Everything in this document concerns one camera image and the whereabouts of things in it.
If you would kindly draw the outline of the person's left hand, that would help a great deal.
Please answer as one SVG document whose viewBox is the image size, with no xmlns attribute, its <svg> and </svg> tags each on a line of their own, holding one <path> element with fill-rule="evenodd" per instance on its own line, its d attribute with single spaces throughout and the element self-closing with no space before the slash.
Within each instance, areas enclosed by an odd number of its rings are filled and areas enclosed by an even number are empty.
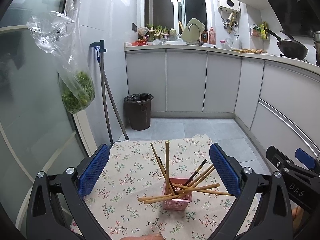
<svg viewBox="0 0 320 240">
<path fill-rule="evenodd" d="M 164 237 L 160 233 L 156 233 L 144 236 L 127 236 L 120 240 L 164 240 Z"/>
</svg>

